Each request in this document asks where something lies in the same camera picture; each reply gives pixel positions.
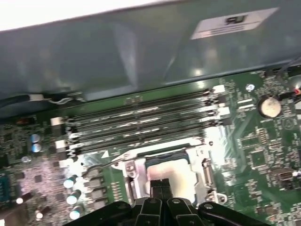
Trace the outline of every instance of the wire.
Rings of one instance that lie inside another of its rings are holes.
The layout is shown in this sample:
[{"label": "wire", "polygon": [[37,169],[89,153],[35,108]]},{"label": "wire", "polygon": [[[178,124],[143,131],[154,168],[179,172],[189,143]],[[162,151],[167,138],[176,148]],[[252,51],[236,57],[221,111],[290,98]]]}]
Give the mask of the wire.
[{"label": "wire", "polygon": [[55,104],[55,105],[64,105],[70,101],[74,100],[72,97],[65,97],[59,101],[54,101],[54,100],[48,100],[48,102]]},{"label": "wire", "polygon": [[295,63],[299,62],[301,60],[301,56],[291,60],[289,63],[287,63],[286,65],[284,65],[282,68],[280,68],[280,70],[276,73],[276,79],[285,87],[288,87],[290,90],[296,92],[298,92],[297,95],[301,94],[300,89],[296,89],[292,84],[286,82],[283,80],[283,74],[284,72],[292,65],[294,65]]},{"label": "wire", "polygon": [[106,164],[97,164],[97,165],[91,166],[87,169],[87,171],[85,173],[83,173],[82,177],[85,178],[89,174],[89,172],[91,172],[92,170],[95,170],[95,169],[101,170],[101,169],[104,169],[108,166],[115,165],[116,163],[119,163],[121,161],[123,161],[123,159],[117,159],[115,161],[111,161],[111,162],[106,163]]}]

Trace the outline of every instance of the motherboard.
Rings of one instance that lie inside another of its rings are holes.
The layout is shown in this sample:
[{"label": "motherboard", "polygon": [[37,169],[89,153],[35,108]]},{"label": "motherboard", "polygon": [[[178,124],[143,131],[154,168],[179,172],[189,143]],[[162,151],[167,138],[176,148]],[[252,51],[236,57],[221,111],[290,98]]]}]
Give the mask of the motherboard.
[{"label": "motherboard", "polygon": [[260,70],[7,119],[1,217],[62,226],[115,201],[134,204],[150,180],[169,178],[174,196],[195,206],[301,226],[301,134],[288,94]]}]

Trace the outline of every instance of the electronic component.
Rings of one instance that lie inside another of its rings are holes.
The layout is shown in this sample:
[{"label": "electronic component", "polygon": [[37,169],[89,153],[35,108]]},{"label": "electronic component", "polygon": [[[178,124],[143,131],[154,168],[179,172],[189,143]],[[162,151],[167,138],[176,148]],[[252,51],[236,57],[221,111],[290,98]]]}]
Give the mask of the electronic component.
[{"label": "electronic component", "polygon": [[66,179],[64,181],[64,187],[65,188],[72,188],[73,185],[76,183],[76,178],[78,178],[77,175],[72,175],[71,177],[69,177],[68,179]]},{"label": "electronic component", "polygon": [[55,199],[58,201],[58,202],[62,202],[65,200],[65,195],[63,193],[58,193],[58,194],[55,194]]},{"label": "electronic component", "polygon": [[9,201],[9,180],[8,176],[2,174],[0,176],[0,202]]},{"label": "electronic component", "polygon": [[75,190],[74,192],[72,192],[68,197],[67,197],[67,203],[69,205],[74,205],[77,200],[79,199],[79,197],[81,196],[81,191],[80,190]]},{"label": "electronic component", "polygon": [[105,200],[98,200],[98,201],[94,202],[94,209],[98,210],[98,209],[104,207],[105,205],[106,205]]},{"label": "electronic component", "polygon": [[17,204],[22,204],[22,203],[24,203],[24,202],[27,202],[27,201],[30,200],[33,196],[34,196],[34,192],[28,192],[28,193],[25,193],[25,194],[21,195],[21,197],[17,198],[16,203],[17,203]]},{"label": "electronic component", "polygon": [[93,191],[91,192],[91,197],[96,200],[98,198],[102,198],[103,197],[103,193],[105,192],[105,187],[98,187],[93,189]]},{"label": "electronic component", "polygon": [[49,206],[45,206],[44,208],[42,208],[40,210],[36,210],[35,211],[36,220],[41,220],[50,211],[51,211],[51,208]]},{"label": "electronic component", "polygon": [[264,118],[276,118],[281,109],[280,101],[274,97],[262,97],[258,102],[258,111]]},{"label": "electronic component", "polygon": [[295,220],[294,223],[295,223],[295,226],[301,226],[301,219]]},{"label": "electronic component", "polygon": [[0,156],[0,169],[4,167],[9,167],[9,160],[7,154]]},{"label": "electronic component", "polygon": [[25,174],[23,172],[15,174],[16,180],[21,180],[25,178]]},{"label": "electronic component", "polygon": [[65,134],[65,126],[62,117],[50,119],[52,133],[55,137],[60,137]]},{"label": "electronic component", "polygon": [[293,178],[294,170],[291,168],[277,168],[271,169],[271,174],[279,181],[291,180]]},{"label": "electronic component", "polygon": [[274,208],[273,208],[273,206],[266,206],[265,207],[265,212],[267,213],[267,215],[274,215]]},{"label": "electronic component", "polygon": [[31,139],[32,143],[37,143],[41,140],[41,136],[39,134],[35,133],[30,136],[30,139]]},{"label": "electronic component", "polygon": [[42,146],[40,144],[33,144],[32,145],[32,152],[33,153],[40,152],[41,150],[42,150]]},{"label": "electronic component", "polygon": [[76,219],[80,218],[80,216],[83,214],[83,212],[84,212],[84,208],[82,206],[74,207],[69,214],[70,219],[76,220]]},{"label": "electronic component", "polygon": [[34,182],[35,182],[35,183],[40,183],[40,182],[42,182],[42,181],[43,181],[42,175],[36,175],[36,176],[34,177]]}]

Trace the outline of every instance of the white label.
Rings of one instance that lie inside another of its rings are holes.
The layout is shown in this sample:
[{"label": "white label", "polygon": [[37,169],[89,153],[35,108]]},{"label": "white label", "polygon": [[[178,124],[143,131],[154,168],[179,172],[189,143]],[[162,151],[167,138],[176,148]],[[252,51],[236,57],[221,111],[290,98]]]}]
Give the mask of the white label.
[{"label": "white label", "polygon": [[277,10],[278,8],[269,8],[202,20],[199,22],[191,39],[201,39],[254,29]]}]

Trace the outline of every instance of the cylindrical capacitor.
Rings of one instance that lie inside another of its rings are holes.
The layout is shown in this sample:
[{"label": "cylindrical capacitor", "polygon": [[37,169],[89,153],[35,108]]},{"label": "cylindrical capacitor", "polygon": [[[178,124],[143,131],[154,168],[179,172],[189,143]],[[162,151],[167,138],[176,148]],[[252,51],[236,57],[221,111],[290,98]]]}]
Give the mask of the cylindrical capacitor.
[{"label": "cylindrical capacitor", "polygon": [[42,150],[42,146],[40,144],[33,144],[32,145],[32,152],[37,153]]},{"label": "cylindrical capacitor", "polygon": [[48,214],[51,211],[51,208],[49,206],[46,206],[42,208],[41,210],[35,211],[36,219],[40,220],[42,219],[46,214]]},{"label": "cylindrical capacitor", "polygon": [[35,133],[30,136],[30,139],[32,140],[32,143],[37,143],[41,140],[41,136]]},{"label": "cylindrical capacitor", "polygon": [[76,183],[76,178],[78,178],[77,175],[72,175],[71,177],[69,177],[68,179],[66,179],[64,181],[64,187],[65,188],[72,188],[73,185]]},{"label": "cylindrical capacitor", "polygon": [[17,198],[16,203],[17,203],[17,204],[22,204],[23,202],[27,202],[27,201],[30,200],[33,196],[34,196],[34,193],[33,193],[33,192],[25,193],[25,194],[21,195],[21,197]]},{"label": "cylindrical capacitor", "polygon": [[74,192],[72,192],[68,197],[67,197],[67,203],[69,205],[74,205],[77,200],[79,199],[79,197],[81,196],[81,191],[80,190],[75,190]]},{"label": "cylindrical capacitor", "polygon": [[76,206],[73,208],[73,210],[70,212],[69,216],[72,220],[76,220],[80,218],[81,214],[83,214],[84,208],[82,206]]}]

